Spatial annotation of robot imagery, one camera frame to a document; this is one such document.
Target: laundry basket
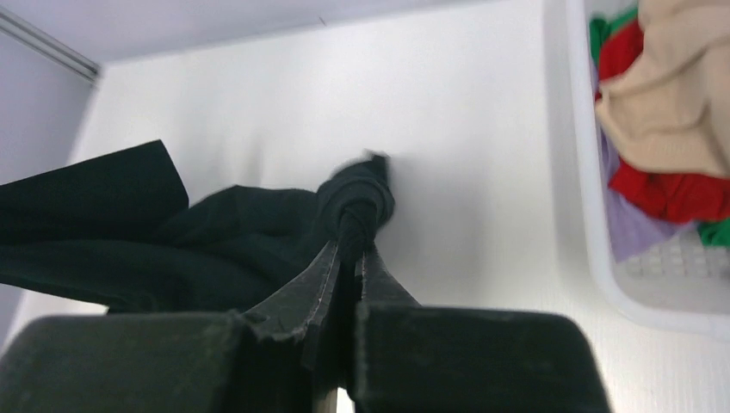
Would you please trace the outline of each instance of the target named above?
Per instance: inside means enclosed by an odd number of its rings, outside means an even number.
[[[569,2],[572,75],[576,102],[590,100],[585,82],[587,22],[596,13],[613,15],[633,2]],[[575,108],[577,136],[598,133],[592,104]],[[601,181],[598,139],[579,139],[578,166],[591,273],[609,302],[639,324],[730,340],[730,252],[704,248],[695,231],[656,245],[640,256],[616,263],[611,252]]]

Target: fabric fold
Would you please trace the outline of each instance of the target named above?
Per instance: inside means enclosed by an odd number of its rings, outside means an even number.
[[[0,226],[9,229],[0,237],[0,282],[115,312],[245,311],[329,240],[355,234],[361,241],[341,253],[362,256],[394,207],[387,159],[371,157],[316,194],[234,186],[188,208],[161,142],[13,182],[0,194]]]

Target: black garment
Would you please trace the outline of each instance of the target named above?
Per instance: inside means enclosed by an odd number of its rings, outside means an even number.
[[[116,311],[247,310],[329,239],[353,262],[393,214],[387,160],[315,194],[231,187],[188,208],[161,142],[0,187],[0,282]]]

